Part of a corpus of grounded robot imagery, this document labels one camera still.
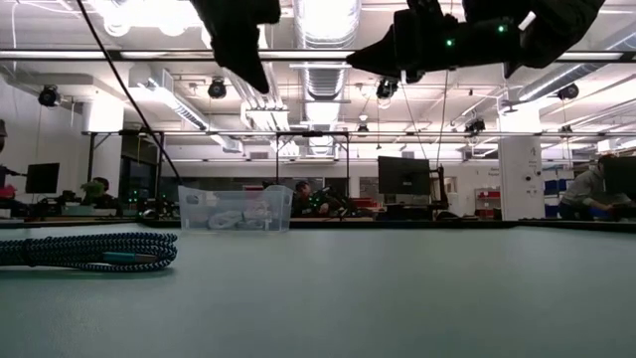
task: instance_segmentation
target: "silver air duct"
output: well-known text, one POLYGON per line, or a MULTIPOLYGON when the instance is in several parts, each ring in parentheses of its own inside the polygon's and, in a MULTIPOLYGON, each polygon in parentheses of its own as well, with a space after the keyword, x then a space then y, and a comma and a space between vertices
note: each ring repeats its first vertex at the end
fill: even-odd
MULTIPOLYGON (((608 37, 598 46, 603 51, 635 51, 636 22, 608 37)), ((533 101, 551 94, 583 77, 602 69, 607 64, 562 65, 519 91, 519 100, 533 101)))
MULTIPOLYGON (((351 47, 360 24, 361 0, 293 0, 297 48, 335 50, 351 47)), ((302 70, 305 115, 312 125, 334 125, 343 98, 347 70, 305 64, 302 70)), ((327 154, 332 139, 311 138, 316 154, 327 154)))

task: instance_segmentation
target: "computer monitor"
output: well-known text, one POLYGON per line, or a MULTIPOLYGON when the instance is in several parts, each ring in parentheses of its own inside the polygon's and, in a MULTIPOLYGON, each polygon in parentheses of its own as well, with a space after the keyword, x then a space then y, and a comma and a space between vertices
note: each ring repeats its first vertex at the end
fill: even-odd
POLYGON ((426 159, 378 157, 380 194, 430 195, 430 166, 426 159))
POLYGON ((607 193, 636 195, 636 157, 607 158, 603 171, 607 193))
POLYGON ((60 163, 32 164, 27 169, 28 194, 55 194, 58 192, 60 163))

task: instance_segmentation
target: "table surface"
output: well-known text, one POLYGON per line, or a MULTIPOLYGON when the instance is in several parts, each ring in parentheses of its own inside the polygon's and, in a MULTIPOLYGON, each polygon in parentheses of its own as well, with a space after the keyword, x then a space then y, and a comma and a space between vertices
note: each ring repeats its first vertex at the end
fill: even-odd
POLYGON ((0 268, 0 350, 12 358, 633 357, 632 238, 539 228, 181 234, 177 259, 157 272, 0 268))

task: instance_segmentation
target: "person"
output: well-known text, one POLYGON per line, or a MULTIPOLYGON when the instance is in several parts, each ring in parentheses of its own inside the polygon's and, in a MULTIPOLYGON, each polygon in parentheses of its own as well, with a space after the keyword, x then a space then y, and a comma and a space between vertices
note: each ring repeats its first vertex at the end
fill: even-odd
POLYGON ((110 189, 110 183, 108 180, 96 177, 93 178, 92 181, 101 184, 103 186, 103 191, 97 195, 86 194, 81 201, 81 204, 94 205, 95 209, 118 209, 119 203, 117 202, 117 199, 107 193, 108 189, 110 189))
POLYGON ((613 155, 601 156, 594 168, 577 176, 567 187, 558 204, 558 213, 562 219, 592 221, 594 218, 589 212, 590 208, 610 213, 612 205, 630 202, 625 194, 605 193, 603 163, 612 157, 613 155))
MULTIPOLYGON (((299 181, 296 183, 294 191, 294 198, 291 204, 291 216, 302 217, 312 216, 315 214, 315 210, 311 205, 311 186, 306 181, 299 181)), ((325 215, 329 213, 329 204, 324 203, 318 208, 318 214, 325 215)))

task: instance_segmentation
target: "ceiling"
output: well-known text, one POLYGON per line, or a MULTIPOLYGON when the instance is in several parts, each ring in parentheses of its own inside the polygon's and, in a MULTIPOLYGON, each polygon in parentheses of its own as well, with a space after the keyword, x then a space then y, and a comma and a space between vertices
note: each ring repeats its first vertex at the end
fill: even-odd
MULTIPOLYGON (((14 1, 0 2, 0 47, 13 48, 15 30, 16 48, 53 48, 53 49, 94 49, 95 42, 86 23, 77 12, 75 1, 40 0, 25 1, 15 6, 14 1), (12 9, 15 16, 12 21, 12 9)), ((283 13, 280 23, 266 28, 266 39, 272 49, 294 49, 293 18, 289 16, 290 0, 283 0, 283 13)), ((362 0, 363 11, 354 49, 360 49, 379 40, 393 20, 393 11, 405 7, 405 1, 362 0)), ((446 11, 462 18, 461 1, 440 1, 446 11)), ((636 0, 607 0, 592 29, 583 40, 574 46, 574 50, 604 50, 600 44, 604 39, 634 22, 636 0)), ((91 19, 104 43, 113 49, 206 49, 201 40, 201 29, 191 27, 178 37, 162 34, 157 28, 132 28, 123 37, 108 36, 103 30, 102 18, 91 14, 91 19)), ((10 70, 11 63, 1 64, 10 70)), ((289 122, 298 123, 303 118, 302 84, 297 70, 289 68, 288 63, 274 63, 274 72, 284 103, 289 108, 289 122)), ((131 65, 119 64, 127 71, 131 65)), ((237 120, 240 114, 241 99, 232 88, 224 99, 210 99, 207 88, 212 77, 222 76, 222 70, 215 63, 151 63, 151 69, 159 73, 167 70, 175 79, 175 91, 200 112, 208 115, 217 127, 233 130, 245 130, 237 120)), ((486 119, 487 127, 496 129, 497 111, 494 96, 503 94, 504 89, 517 89, 536 81, 541 76, 563 65, 552 65, 543 70, 521 69, 511 79, 504 81, 500 65, 479 68, 460 69, 453 72, 427 74, 418 84, 401 88, 392 98, 387 109, 379 109, 375 93, 378 77, 357 70, 348 70, 343 104, 339 115, 339 128, 355 130, 360 114, 366 114, 371 131, 404 131, 417 129, 437 132, 443 123, 444 130, 451 130, 450 124, 460 126, 455 121, 475 104, 487 102, 480 115, 486 119)), ((21 62, 17 64, 19 74, 88 74, 108 86, 119 90, 116 81, 106 63, 43 63, 21 62)), ((629 65, 611 65, 576 82, 580 88, 578 99, 565 103, 554 98, 537 101, 541 108, 541 122, 545 129, 554 129, 573 119, 603 113, 612 105, 634 98, 636 89, 636 68, 629 65)), ((152 119, 157 129, 192 130, 167 106, 140 98, 142 109, 152 119)), ((138 120, 129 108, 126 120, 138 120)), ((626 123, 620 130, 632 130, 628 125, 636 121, 636 106, 629 107, 619 116, 609 116, 600 121, 592 121, 581 130, 600 130, 611 124, 626 123)), ((192 138, 192 143, 200 144, 201 138, 192 138)))

